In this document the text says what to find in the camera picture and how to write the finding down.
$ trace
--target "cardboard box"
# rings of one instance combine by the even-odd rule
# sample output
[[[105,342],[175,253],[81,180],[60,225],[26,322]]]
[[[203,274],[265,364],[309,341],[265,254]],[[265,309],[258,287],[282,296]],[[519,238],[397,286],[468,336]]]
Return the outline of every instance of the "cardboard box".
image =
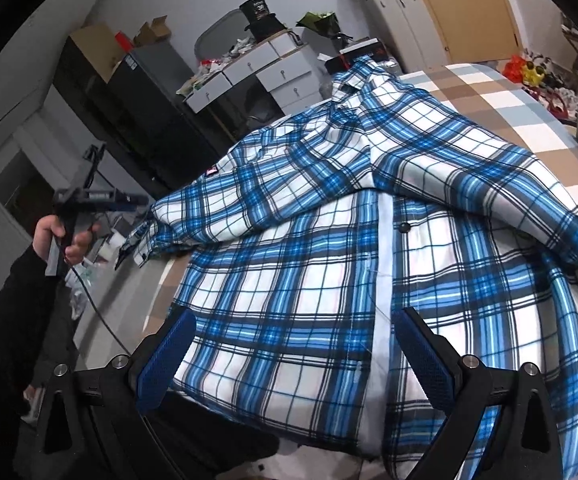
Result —
[[[125,57],[125,51],[116,41],[111,29],[105,23],[99,23],[79,28],[69,37],[103,81],[108,83],[116,65]]]
[[[140,32],[134,37],[135,46],[144,46],[166,40],[171,36],[171,29],[165,24],[167,16],[160,16],[151,20],[151,25],[144,22]]]

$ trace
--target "metal screw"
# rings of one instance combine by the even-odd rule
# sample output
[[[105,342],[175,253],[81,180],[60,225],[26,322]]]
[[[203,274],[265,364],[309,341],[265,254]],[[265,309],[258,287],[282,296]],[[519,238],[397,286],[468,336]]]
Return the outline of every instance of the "metal screw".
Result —
[[[524,371],[529,375],[538,375],[540,373],[540,369],[533,363],[525,363]]]
[[[65,375],[67,372],[69,371],[69,367],[65,364],[60,364],[57,365],[56,368],[54,368],[54,375],[56,377],[62,377],[63,375]]]
[[[112,365],[112,367],[120,370],[120,368],[124,368],[125,366],[127,366],[128,362],[129,362],[129,357],[124,355],[124,354],[121,354],[121,355],[117,355],[116,357],[114,357],[111,360],[111,365]]]
[[[480,359],[478,359],[475,355],[467,354],[462,358],[462,364],[464,364],[467,368],[478,368],[480,365]]]

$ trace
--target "blue gripper pad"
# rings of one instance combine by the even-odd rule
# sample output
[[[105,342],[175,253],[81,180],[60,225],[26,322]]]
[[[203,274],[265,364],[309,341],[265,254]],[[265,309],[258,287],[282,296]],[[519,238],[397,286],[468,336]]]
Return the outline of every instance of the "blue gripper pad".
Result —
[[[146,363],[143,365],[140,357],[138,358],[136,365],[142,369],[132,381],[136,393],[136,408],[141,415],[160,406],[173,376],[194,340],[193,312],[182,306],[176,308],[182,312],[173,312],[156,334],[144,339],[132,356],[136,357],[145,344],[143,350],[148,352]]]
[[[424,326],[416,324],[412,316],[417,316]],[[431,332],[412,308],[396,311],[392,314],[392,319],[400,348],[416,374],[420,386],[427,394],[429,402],[436,410],[442,410],[449,415],[455,403],[454,381],[429,341],[431,337],[438,336]]]

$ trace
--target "black cabinet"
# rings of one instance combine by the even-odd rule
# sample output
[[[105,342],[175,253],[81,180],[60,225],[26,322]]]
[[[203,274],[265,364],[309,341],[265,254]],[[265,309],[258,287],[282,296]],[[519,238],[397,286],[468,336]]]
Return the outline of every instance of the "black cabinet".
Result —
[[[191,74],[163,42],[133,49],[105,83],[69,38],[54,86],[125,170],[159,198],[200,176],[232,145],[219,124],[195,115],[176,95]]]

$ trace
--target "person's hand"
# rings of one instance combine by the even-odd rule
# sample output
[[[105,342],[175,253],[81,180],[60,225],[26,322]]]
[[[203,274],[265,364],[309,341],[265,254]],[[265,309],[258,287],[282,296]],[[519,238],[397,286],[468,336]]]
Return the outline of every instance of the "person's hand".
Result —
[[[93,240],[92,232],[96,232],[100,228],[99,224],[93,224],[90,231],[78,233],[74,236],[72,244],[64,251],[65,259],[71,264],[76,265],[82,262],[89,246]],[[47,261],[49,257],[49,248],[51,247],[51,240],[53,237],[62,238],[64,236],[64,227],[60,219],[56,215],[48,215],[42,217],[36,224],[36,231],[34,232],[34,241],[31,246],[38,256]]]

